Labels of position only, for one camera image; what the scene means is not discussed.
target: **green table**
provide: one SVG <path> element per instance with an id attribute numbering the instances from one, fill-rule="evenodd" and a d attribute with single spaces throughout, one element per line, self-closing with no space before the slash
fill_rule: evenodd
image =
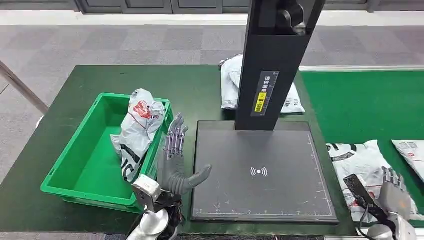
<path id="1" fill-rule="evenodd" d="M 423 139 L 424 72 L 303 73 L 296 84 L 306 109 L 288 121 L 308 120 L 329 143 L 378 139 L 387 161 L 404 174 L 424 212 L 422 183 L 390 139 Z M 77 66 L 0 186 L 0 232 L 126 233 L 135 214 L 63 202 L 40 185 L 99 93 L 130 94 L 145 88 L 183 112 L 186 171 L 192 171 L 197 120 L 231 119 L 220 109 L 220 74 L 214 65 Z M 353 235 L 354 225 L 330 162 L 322 163 L 339 225 L 188 222 L 185 233 Z M 190 196 L 184 196 L 189 203 Z M 186 216 L 189 208 L 184 209 Z"/>

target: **white floor strip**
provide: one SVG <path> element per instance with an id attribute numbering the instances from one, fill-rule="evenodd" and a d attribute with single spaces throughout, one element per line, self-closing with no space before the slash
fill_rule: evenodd
<path id="1" fill-rule="evenodd" d="M 74 11 L 0 11 L 0 25 L 246 25 L 246 14 L 84 15 Z M 424 11 L 323 11 L 320 26 L 423 26 Z"/>

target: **package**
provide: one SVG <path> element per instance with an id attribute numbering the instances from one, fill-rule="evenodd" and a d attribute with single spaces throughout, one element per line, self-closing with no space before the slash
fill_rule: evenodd
<path id="1" fill-rule="evenodd" d="M 391 142 L 424 182 L 424 140 L 392 140 Z"/>
<path id="2" fill-rule="evenodd" d="M 221 61 L 221 108 L 235 110 L 239 101 L 240 78 L 242 75 L 243 55 Z M 295 84 L 291 85 L 281 113 L 304 113 L 301 99 Z"/>
<path id="3" fill-rule="evenodd" d="M 382 167 L 390 168 L 390 165 L 381 154 L 377 140 L 367 141 L 364 144 L 327 144 L 327 150 L 352 219 L 354 222 L 359 222 L 365 209 L 358 205 L 343 179 L 356 174 L 367 191 L 378 199 L 383 185 Z M 424 216 L 418 214 L 417 206 L 412 199 L 410 219 L 424 221 Z M 371 214 L 368 214 L 363 222 L 376 221 Z"/>
<path id="4" fill-rule="evenodd" d="M 135 175 L 143 164 L 143 157 L 164 121 L 164 114 L 164 105 L 155 101 L 149 91 L 137 89 L 132 93 L 120 135 L 110 135 L 121 159 L 122 177 L 125 181 L 135 181 Z"/>

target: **green plastic crate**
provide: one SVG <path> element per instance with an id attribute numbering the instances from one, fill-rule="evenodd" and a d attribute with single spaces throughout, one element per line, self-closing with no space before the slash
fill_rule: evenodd
<path id="1" fill-rule="evenodd" d="M 121 172 L 121 159 L 115 152 L 110 134 L 121 132 L 130 96 L 101 93 L 88 110 L 75 134 L 57 159 L 41 191 L 66 202 L 140 213 L 131 185 Z M 155 98 L 165 107 L 164 121 L 157 131 L 139 172 L 156 179 L 156 153 L 174 116 L 170 101 Z"/>

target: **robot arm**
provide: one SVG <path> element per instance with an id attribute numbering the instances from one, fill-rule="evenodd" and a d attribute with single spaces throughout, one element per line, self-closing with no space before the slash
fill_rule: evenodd
<path id="1" fill-rule="evenodd" d="M 186 132 L 184 118 L 179 113 L 172 121 L 165 139 L 162 157 L 157 168 L 157 182 L 146 175 L 134 182 L 133 189 L 140 206 L 145 206 L 140 224 L 127 240 L 172 240 L 183 221 L 181 195 L 206 181 L 212 166 L 205 166 L 199 173 L 184 174 L 183 146 Z"/>
<path id="2" fill-rule="evenodd" d="M 370 240 L 416 240 L 414 227 L 408 222 L 411 215 L 411 199 L 403 186 L 403 178 L 392 168 L 384 171 L 380 197 L 371 196 L 355 174 L 344 178 L 358 204 L 365 209 L 359 222 L 359 232 Z M 378 224 L 371 226 L 367 234 L 361 230 L 364 217 L 370 213 Z"/>

